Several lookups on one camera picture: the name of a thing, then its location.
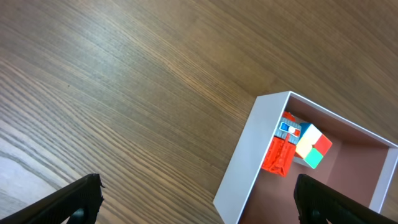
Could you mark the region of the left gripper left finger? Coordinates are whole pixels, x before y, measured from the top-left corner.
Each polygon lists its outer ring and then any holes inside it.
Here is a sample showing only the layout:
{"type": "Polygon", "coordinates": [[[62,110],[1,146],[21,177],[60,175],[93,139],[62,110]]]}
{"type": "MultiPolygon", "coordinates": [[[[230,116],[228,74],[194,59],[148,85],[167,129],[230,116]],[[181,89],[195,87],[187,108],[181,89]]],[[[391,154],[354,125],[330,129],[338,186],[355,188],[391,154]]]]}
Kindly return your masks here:
{"type": "Polygon", "coordinates": [[[1,219],[1,224],[94,224],[104,200],[99,174],[88,174],[28,207],[1,219]]]}

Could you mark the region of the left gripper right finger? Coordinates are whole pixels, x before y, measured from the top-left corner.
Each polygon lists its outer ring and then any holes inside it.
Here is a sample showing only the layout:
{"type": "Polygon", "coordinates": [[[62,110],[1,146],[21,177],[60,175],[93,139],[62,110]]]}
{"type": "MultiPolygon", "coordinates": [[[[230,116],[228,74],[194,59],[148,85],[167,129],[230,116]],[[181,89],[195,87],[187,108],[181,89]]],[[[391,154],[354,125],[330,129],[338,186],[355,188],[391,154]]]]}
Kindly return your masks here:
{"type": "Polygon", "coordinates": [[[294,189],[300,224],[397,224],[306,174],[294,189]]]}

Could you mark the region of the small colourful puzzle cube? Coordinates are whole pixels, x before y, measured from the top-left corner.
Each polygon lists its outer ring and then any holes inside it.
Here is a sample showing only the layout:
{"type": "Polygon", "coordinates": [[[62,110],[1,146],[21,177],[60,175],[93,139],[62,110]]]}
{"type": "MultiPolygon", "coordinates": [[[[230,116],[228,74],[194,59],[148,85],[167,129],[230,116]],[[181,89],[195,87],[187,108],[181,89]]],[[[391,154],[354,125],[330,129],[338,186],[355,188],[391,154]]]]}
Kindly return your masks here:
{"type": "Polygon", "coordinates": [[[333,143],[312,123],[301,123],[294,162],[316,169],[333,143]]]}

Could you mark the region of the white box pink interior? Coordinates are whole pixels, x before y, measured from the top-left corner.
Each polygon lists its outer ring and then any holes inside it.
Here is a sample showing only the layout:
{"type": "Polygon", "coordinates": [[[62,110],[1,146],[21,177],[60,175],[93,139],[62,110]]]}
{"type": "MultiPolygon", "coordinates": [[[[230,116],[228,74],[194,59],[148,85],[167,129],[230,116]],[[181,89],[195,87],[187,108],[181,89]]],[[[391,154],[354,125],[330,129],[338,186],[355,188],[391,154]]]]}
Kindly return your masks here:
{"type": "Polygon", "coordinates": [[[213,201],[225,223],[297,223],[299,174],[379,212],[397,164],[397,145],[308,100],[285,91],[258,96],[213,201]],[[293,163],[281,177],[261,169],[282,113],[314,124],[332,147],[311,169],[293,163]]]}

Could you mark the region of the red toy truck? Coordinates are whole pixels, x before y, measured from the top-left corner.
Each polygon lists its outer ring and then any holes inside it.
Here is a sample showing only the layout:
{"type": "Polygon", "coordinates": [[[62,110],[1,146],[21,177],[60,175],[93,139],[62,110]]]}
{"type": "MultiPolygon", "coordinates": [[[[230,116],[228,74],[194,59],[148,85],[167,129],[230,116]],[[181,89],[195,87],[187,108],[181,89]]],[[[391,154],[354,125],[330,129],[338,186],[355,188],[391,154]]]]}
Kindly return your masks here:
{"type": "Polygon", "coordinates": [[[294,116],[284,111],[277,125],[261,169],[286,177],[292,164],[296,145],[299,142],[301,126],[294,116]]]}

